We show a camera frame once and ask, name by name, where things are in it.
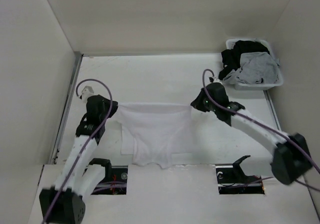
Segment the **white tank top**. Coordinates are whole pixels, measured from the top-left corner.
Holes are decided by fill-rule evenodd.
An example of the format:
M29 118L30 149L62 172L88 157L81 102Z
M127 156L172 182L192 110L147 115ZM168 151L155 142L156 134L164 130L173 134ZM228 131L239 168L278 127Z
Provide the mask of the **white tank top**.
M173 154L192 153L192 109L166 103L121 103L115 114L121 124L121 154L138 166L172 165Z

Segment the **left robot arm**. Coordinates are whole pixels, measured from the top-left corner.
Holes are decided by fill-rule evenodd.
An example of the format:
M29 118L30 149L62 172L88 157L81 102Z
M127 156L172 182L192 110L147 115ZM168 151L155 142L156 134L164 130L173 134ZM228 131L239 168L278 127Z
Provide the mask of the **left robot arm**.
M75 132L71 152L61 174L50 188L43 188L39 202L44 224L80 224L85 216L85 199L97 184L112 179L109 160L92 159L104 133L106 120L116 113L118 102L101 95L86 99L86 113Z

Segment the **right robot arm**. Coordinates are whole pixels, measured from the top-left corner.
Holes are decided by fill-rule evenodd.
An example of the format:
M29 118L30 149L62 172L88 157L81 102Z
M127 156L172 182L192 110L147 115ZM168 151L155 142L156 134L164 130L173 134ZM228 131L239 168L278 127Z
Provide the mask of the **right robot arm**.
M221 83L203 87L190 105L201 112L214 112L220 121L262 145L272 155L267 175L284 185L290 185L314 165L304 136L299 133L289 135L256 120L242 104L229 101Z

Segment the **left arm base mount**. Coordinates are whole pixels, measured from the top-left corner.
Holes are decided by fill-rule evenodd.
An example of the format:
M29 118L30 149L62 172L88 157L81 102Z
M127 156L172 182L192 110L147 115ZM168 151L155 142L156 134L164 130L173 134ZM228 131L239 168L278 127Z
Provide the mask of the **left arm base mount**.
M128 182L128 166L113 166L111 161L93 158L89 165L100 165L104 168L104 178L97 184L93 195L126 195Z

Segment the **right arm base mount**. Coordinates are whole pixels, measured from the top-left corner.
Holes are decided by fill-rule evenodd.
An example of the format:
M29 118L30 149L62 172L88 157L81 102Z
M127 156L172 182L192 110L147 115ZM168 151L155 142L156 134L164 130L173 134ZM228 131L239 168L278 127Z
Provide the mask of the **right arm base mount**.
M262 177L247 175L241 167L242 162L250 157L250 155L245 155L232 164L216 165L220 195L265 194Z

